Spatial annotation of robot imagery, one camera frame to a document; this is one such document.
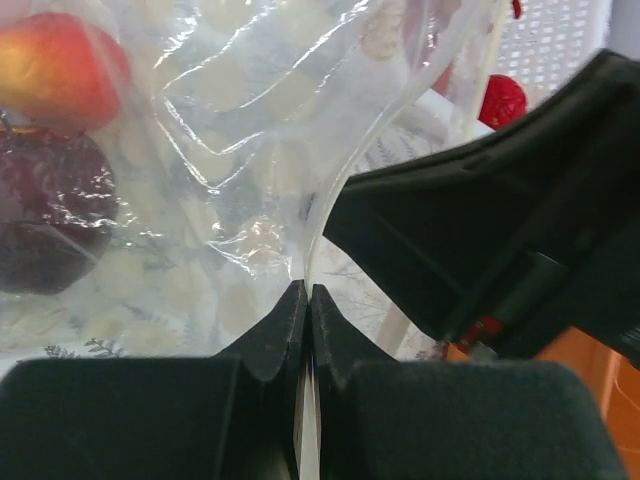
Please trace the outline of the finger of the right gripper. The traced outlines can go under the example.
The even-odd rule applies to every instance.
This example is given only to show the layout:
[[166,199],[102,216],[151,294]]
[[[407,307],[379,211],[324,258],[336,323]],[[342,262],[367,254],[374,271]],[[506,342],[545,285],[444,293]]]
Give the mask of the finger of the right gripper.
[[639,64],[603,50],[476,141],[352,177],[325,237],[425,334],[505,359],[575,327],[639,358]]

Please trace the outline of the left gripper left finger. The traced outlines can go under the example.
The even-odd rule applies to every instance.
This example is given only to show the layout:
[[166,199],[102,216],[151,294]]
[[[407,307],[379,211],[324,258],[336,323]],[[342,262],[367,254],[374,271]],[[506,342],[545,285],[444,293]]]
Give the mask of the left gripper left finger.
[[29,360],[1,382],[5,479],[295,479],[307,294],[204,358]]

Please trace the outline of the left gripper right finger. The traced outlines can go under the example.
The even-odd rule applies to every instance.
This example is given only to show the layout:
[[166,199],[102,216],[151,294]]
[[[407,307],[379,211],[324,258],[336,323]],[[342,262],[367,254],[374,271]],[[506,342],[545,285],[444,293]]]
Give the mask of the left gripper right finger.
[[401,362],[315,286],[324,479],[624,479],[584,383],[545,361]]

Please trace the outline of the red fake tomato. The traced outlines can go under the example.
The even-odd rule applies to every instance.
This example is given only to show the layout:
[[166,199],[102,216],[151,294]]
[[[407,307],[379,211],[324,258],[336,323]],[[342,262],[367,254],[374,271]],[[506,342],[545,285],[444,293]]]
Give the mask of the red fake tomato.
[[524,89],[511,77],[490,76],[478,120],[493,130],[506,127],[527,113]]

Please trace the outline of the clear zip top bag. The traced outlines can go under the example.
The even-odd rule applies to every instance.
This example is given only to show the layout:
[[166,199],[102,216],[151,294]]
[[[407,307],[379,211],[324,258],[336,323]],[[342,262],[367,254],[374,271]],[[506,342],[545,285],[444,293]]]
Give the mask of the clear zip top bag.
[[5,1],[1,27],[67,13],[125,50],[132,83],[99,130],[1,106],[1,133],[86,135],[119,210],[93,269],[54,295],[1,289],[1,359],[205,356],[322,260],[357,172],[469,140],[501,1]]

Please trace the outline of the dark red fake fruit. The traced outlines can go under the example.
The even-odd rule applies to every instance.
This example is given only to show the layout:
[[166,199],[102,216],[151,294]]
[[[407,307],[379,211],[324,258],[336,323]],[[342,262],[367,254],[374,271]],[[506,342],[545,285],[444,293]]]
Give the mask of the dark red fake fruit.
[[1,133],[1,289],[58,294],[111,240],[119,205],[109,160],[86,135]]

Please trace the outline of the red yellow fake peach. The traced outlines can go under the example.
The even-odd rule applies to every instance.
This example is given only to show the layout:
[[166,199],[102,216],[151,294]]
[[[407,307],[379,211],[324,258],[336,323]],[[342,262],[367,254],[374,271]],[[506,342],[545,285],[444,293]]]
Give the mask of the red yellow fake peach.
[[58,131],[99,130],[131,86],[129,58],[100,27],[43,12],[1,27],[1,106]]

